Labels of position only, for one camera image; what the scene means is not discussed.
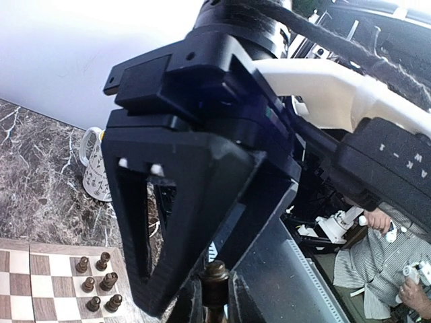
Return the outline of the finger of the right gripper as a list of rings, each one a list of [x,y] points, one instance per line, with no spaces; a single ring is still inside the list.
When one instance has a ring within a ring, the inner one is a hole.
[[[255,152],[211,133],[108,129],[102,153],[133,301],[160,317],[255,175]]]

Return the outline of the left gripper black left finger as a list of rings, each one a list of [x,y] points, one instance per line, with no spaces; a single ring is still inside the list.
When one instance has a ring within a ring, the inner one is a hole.
[[[201,281],[191,279],[180,290],[166,323],[202,323],[203,317]]]

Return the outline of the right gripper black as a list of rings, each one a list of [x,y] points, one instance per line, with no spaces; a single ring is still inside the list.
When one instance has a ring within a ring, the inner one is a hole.
[[[300,179],[292,107],[233,36],[191,33],[120,63],[104,93],[117,105],[103,145],[113,188],[148,178],[179,188]]]

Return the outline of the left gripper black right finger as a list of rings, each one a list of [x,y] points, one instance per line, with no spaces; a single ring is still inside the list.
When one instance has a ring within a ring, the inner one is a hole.
[[[233,323],[269,322],[255,303],[242,275],[231,271],[228,279],[228,321]]]

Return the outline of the dark chess bishop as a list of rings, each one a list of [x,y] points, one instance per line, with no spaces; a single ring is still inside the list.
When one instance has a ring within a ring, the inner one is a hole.
[[[227,322],[229,270],[221,260],[209,262],[199,274],[206,322]]]

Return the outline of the dark chess pawn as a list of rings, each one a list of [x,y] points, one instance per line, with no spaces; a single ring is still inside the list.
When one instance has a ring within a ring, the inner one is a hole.
[[[100,258],[96,262],[96,269],[98,271],[105,271],[107,269],[108,263],[110,261],[110,253],[109,252],[103,252],[100,255]]]
[[[100,309],[101,300],[98,296],[93,296],[87,303],[86,308],[90,312],[97,312]]]
[[[115,313],[123,302],[123,296],[120,294],[113,295],[104,305],[107,312]]]
[[[81,285],[81,289],[85,293],[91,293],[94,290],[95,280],[93,277],[87,277]]]
[[[115,286],[117,280],[118,275],[115,272],[107,273],[100,282],[99,286],[103,291],[110,291]]]
[[[75,269],[78,273],[86,273],[88,270],[89,258],[82,256],[75,265]]]

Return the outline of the patterned mug yellow inside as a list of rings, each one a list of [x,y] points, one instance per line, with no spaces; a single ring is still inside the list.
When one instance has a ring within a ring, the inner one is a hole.
[[[90,127],[82,137],[79,147],[79,160],[84,166],[83,188],[94,199],[109,203],[112,201],[104,160],[102,156],[101,143],[104,131],[98,127]],[[87,155],[88,143],[92,136],[95,142],[91,152]]]

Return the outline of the wooden chess board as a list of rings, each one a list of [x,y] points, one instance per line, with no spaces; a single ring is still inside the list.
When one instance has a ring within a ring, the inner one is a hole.
[[[95,267],[101,253],[109,252],[105,271]],[[86,273],[78,273],[76,263],[89,258]],[[110,291],[99,284],[107,273],[118,280]],[[95,280],[94,290],[81,289],[87,277]],[[123,302],[115,313],[107,312],[105,303],[115,294]],[[100,309],[90,312],[86,303],[93,297],[101,300]],[[143,322],[134,305],[125,263],[118,248],[66,246],[28,243],[1,239],[1,321],[2,322]]]

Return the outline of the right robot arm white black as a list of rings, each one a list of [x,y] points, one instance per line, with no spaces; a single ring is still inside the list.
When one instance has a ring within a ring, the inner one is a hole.
[[[292,109],[254,66],[282,59],[289,34],[258,1],[205,1],[184,40],[113,67],[102,154],[133,301],[160,317],[197,272],[229,216],[220,250],[233,267],[296,196]]]

